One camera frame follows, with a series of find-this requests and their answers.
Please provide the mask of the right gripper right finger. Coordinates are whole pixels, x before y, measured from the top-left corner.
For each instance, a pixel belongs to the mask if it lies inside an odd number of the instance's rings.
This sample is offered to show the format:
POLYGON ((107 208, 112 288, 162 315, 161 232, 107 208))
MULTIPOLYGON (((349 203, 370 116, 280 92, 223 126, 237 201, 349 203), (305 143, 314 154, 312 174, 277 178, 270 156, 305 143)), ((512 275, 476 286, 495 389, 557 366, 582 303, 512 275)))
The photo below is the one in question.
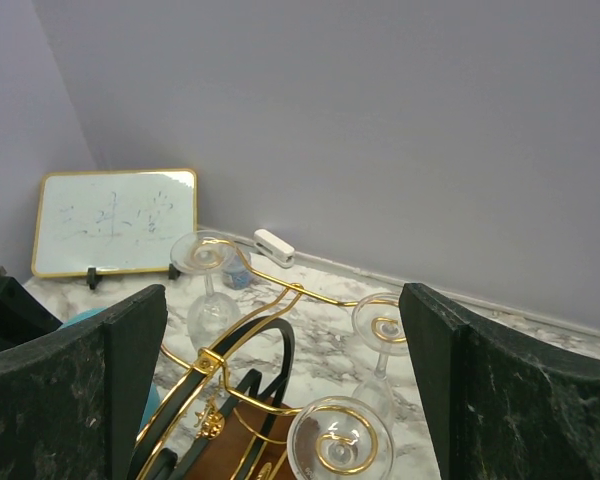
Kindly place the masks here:
POLYGON ((600 360, 421 283, 399 311, 444 479, 600 479, 600 360))

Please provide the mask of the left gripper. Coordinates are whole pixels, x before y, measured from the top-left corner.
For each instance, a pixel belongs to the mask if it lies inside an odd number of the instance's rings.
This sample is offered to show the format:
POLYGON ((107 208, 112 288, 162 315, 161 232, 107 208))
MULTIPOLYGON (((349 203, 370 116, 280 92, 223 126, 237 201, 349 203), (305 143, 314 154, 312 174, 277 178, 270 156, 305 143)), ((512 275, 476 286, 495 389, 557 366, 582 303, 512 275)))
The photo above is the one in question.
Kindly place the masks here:
POLYGON ((0 352, 60 328, 62 322, 0 266, 0 352))

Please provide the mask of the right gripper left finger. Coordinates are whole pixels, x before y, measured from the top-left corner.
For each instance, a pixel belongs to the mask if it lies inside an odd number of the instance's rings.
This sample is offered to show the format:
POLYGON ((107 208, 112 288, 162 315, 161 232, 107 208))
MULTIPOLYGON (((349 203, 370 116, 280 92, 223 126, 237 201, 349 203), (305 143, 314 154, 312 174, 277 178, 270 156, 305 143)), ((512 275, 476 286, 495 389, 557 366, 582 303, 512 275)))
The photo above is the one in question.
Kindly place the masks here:
POLYGON ((130 479, 165 288, 0 352, 0 479, 130 479))

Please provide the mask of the clear wine glass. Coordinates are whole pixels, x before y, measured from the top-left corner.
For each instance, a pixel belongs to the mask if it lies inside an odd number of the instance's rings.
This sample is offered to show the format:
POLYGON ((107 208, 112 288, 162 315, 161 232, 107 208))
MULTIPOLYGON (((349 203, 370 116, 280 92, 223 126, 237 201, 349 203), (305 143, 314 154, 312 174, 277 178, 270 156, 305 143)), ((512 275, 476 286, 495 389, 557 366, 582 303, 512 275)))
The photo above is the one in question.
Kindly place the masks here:
POLYGON ((304 407, 286 441, 295 478, 386 480, 394 467, 394 441, 383 419, 366 403, 330 396, 304 407))
POLYGON ((237 302, 214 286, 214 275, 235 256, 230 241, 212 230, 185 234, 171 249, 171 264, 180 273, 203 279, 204 293, 192 302, 187 314, 187 332, 195 350, 210 346, 240 318, 237 302))
POLYGON ((396 402, 387 366, 391 357, 404 357, 409 353, 400 320, 399 295, 380 292, 364 297, 354 307, 351 323, 362 343, 378 354, 374 370, 355 388, 352 396, 371 407, 391 430, 396 402))

